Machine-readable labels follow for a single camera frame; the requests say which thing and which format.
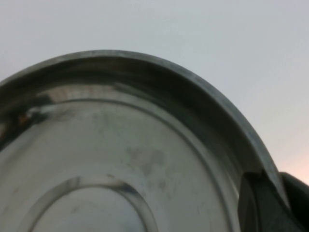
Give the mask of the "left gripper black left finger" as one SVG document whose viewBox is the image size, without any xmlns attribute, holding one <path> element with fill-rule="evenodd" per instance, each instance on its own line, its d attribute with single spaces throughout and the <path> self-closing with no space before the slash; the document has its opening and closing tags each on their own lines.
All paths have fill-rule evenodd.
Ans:
<svg viewBox="0 0 309 232">
<path fill-rule="evenodd" d="M 242 232 L 298 231 L 298 224 L 272 183 L 257 173 L 242 176 L 238 218 Z"/>
</svg>

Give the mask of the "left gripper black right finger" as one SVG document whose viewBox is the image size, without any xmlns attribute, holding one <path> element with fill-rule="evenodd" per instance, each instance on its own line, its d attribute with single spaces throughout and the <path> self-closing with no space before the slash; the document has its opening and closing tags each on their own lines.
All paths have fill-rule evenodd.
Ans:
<svg viewBox="0 0 309 232">
<path fill-rule="evenodd" d="M 296 177 L 281 173 L 290 207 L 278 203 L 279 232 L 307 232 L 309 230 L 309 186 Z"/>
</svg>

